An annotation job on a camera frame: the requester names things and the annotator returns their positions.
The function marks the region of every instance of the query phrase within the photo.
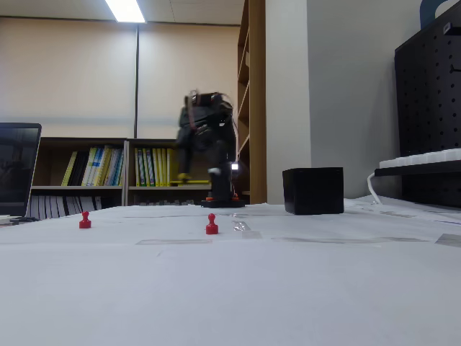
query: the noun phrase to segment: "ceiling light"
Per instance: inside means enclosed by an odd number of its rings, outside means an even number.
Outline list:
[[[145,23],[136,0],[106,0],[118,22]]]

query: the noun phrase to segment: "laptop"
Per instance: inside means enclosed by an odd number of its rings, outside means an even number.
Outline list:
[[[0,219],[26,216],[41,133],[40,124],[0,123]]]

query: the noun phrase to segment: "red game piece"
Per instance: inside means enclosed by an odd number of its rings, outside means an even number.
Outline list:
[[[80,221],[80,228],[81,229],[90,229],[91,228],[91,221],[88,220],[88,215],[89,215],[89,213],[87,211],[84,211],[82,213],[82,216],[84,217],[84,219],[82,221]]]
[[[208,220],[210,220],[210,223],[206,227],[207,234],[218,234],[218,225],[215,225],[215,214],[210,214],[208,216]]]

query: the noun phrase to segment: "black box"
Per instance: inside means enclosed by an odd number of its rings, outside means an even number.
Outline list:
[[[285,210],[296,215],[344,212],[342,168],[294,168],[283,171]]]

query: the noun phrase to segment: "ceiling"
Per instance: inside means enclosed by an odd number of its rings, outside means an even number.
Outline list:
[[[149,22],[239,25],[245,0],[138,0]],[[0,16],[115,20],[105,0],[0,0]]]

